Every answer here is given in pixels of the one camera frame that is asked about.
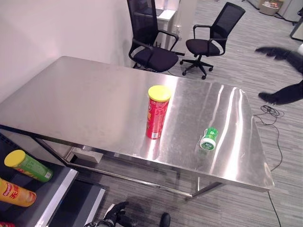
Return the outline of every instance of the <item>black shoe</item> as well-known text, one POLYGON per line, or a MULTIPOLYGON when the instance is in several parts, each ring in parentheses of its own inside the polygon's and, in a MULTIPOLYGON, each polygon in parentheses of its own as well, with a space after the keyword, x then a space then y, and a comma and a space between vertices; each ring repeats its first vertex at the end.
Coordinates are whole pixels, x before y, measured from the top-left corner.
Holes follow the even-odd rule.
POLYGON ((267 103, 272 103, 276 104, 277 103, 277 98, 274 97, 272 94, 267 93, 267 92, 261 92, 258 94, 259 98, 263 99, 267 103))
POLYGON ((170 225, 170 215, 168 213, 163 213, 159 227, 169 227, 170 225))

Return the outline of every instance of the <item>person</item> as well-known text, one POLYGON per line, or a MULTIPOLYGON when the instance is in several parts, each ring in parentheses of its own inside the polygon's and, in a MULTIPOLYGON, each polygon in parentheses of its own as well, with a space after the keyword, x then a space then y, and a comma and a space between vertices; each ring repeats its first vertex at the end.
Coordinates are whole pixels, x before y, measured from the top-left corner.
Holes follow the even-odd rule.
MULTIPOLYGON (((268 46, 257 48, 256 52, 266 53, 269 57, 275 57, 277 61, 288 61, 303 76, 303 44, 299 47, 298 52, 268 46)), ((273 94, 261 92, 258 96, 264 101, 276 105, 296 102, 303 99, 303 80, 298 84, 287 86, 273 94)))
MULTIPOLYGON (((121 202, 114 205, 105 214, 104 219, 94 220, 87 223, 84 227, 115 227, 116 223, 123 227, 136 227, 137 222, 132 220, 130 217, 125 215, 125 207, 128 202, 121 202)), ((159 227, 169 227, 170 225, 170 215, 168 213, 163 213, 159 227)))

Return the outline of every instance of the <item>green mint container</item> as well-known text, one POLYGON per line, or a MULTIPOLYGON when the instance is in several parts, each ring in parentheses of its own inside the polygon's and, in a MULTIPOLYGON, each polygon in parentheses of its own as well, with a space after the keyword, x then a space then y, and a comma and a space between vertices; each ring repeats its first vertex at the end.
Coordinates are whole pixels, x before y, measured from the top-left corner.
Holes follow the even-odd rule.
POLYGON ((200 141, 200 147, 204 150, 213 150, 216 147, 216 138, 218 134, 218 130, 214 127, 205 129, 204 137, 200 141))
POLYGON ((14 150, 4 159, 4 164, 41 182, 49 181, 53 172, 23 150, 14 150))

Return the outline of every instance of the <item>office chair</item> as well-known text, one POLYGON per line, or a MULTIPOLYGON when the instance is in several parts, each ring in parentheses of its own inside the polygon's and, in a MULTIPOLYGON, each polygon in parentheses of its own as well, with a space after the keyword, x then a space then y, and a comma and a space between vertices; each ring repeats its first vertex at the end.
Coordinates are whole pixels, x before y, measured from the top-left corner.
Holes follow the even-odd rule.
POLYGON ((191 66, 186 68, 182 75, 186 75, 186 71, 193 67, 199 67, 200 70, 204 73, 202 79, 206 78, 206 71, 203 66, 210 67, 209 71, 211 72, 214 68, 213 65, 207 64, 201 61, 202 56, 220 56, 225 54, 225 45, 227 41, 227 37, 229 33, 232 31, 233 27, 237 24, 240 18, 245 13, 245 10, 240 6, 227 2, 223 9, 221 10, 219 16, 215 20, 212 26, 209 25, 194 25, 194 38, 186 41, 186 47, 188 50, 194 54, 194 57, 199 56, 196 60, 182 60, 180 61, 180 65, 183 62, 192 63, 191 66), (197 27, 207 27, 210 29, 210 39, 196 39, 195 29, 197 27), (223 49, 220 52, 220 49, 213 43, 216 41, 223 49))
POLYGON ((178 56, 172 52, 179 37, 176 34, 158 30, 156 7, 154 0, 127 0, 129 14, 133 27, 133 42, 128 56, 135 62, 133 68, 138 64, 144 66, 144 70, 151 69, 155 72, 164 72, 173 67, 178 56), (153 46, 159 33, 173 36, 175 42, 170 50, 153 46))

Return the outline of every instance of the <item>power outlet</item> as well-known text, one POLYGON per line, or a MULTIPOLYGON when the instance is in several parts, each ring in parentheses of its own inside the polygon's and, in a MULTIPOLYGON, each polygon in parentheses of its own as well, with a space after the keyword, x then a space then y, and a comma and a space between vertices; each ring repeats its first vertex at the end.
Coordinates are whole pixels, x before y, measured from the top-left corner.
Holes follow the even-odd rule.
POLYGON ((174 33, 179 36, 179 40, 182 40, 181 25, 174 26, 174 33))

